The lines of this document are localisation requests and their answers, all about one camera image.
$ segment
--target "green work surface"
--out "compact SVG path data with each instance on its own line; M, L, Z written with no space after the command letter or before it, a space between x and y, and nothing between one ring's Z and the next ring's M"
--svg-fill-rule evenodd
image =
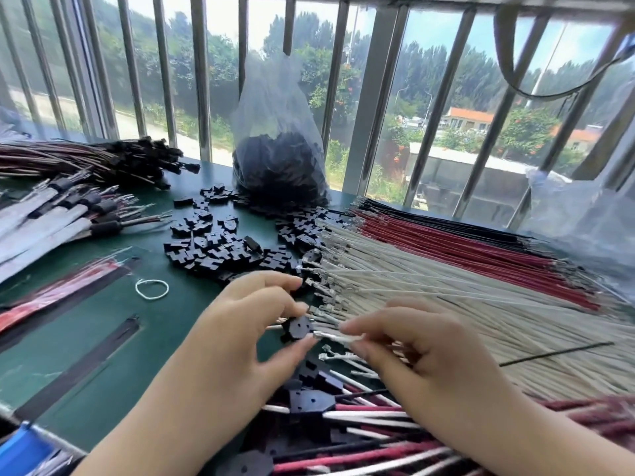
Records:
M231 187L232 170L202 163L198 175L168 175L168 180L172 184L170 191L153 188L134 191L142 203L155 203L149 213L173 209L173 199L200 198L200 189L215 183ZM333 207L347 207L352 200L352 195L331 192ZM191 210L174 209L173 217L180 219ZM250 235L264 247L279 244L273 220L234 209L231 203L211 206L210 211L215 219L238 215L239 237ZM4 304L117 249L132 247L119 259L140 258L132 274L116 280L0 353L0 404L15 410L125 319L133 315L139 318L140 330L37 420L40 426L85 451L90 451L132 408L201 311L220 292L216 283L193 277L169 264L163 253L163 242L171 238L168 226L131 231L110 239L79 241L58 248L0 286L0 304ZM146 301L135 292L139 278L164 280L170 285L170 292L157 301ZM278 336L274 333L263 336L258 344L261 359L280 347Z

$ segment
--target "hand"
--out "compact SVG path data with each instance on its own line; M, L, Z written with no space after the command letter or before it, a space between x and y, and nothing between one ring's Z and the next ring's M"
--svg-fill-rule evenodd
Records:
M518 431L516 416L533 403L505 379L471 328L430 301L405 298L345 322L340 330L364 335L351 348L417 423L493 469L488 464ZM404 344L412 369L386 347L393 341Z
M229 284L77 474L198 473L249 424L315 344L309 335L266 362L257 360L256 343L268 325L307 311L289 295L301 283L299 277L261 271Z

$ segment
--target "left hand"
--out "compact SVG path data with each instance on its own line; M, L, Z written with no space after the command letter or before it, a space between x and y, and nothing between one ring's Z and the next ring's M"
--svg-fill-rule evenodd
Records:
M196 474L241 432L316 342L309 335L266 362L257 359L256 343L267 326L307 311L289 294L301 283L299 277L259 271L229 284L202 312L133 410L100 443L118 447L112 452L119 457L135 446L124 467L111 466L115 471L110 473ZM87 463L99 460L94 453L110 456L99 446L80 466L85 474L91 474ZM158 455L159 467L151 470L149 459Z

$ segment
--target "white rubber band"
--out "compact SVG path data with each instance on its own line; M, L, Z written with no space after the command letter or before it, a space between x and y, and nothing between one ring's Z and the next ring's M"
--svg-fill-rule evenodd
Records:
M154 282L155 284L163 284L163 286L165 286L165 292L163 292L163 294L160 294L158 296L150 297L150 296L147 296L147 295L143 294L143 292L141 292L139 290L139 286L141 284L149 284L151 282ZM156 299L161 299L162 297L168 295L168 293L170 292L170 286L164 280L159 280L159 279L139 279L139 280L137 280L137 283L135 284L135 290L136 290L137 294L142 296L145 300L147 300L147 301L155 301Z

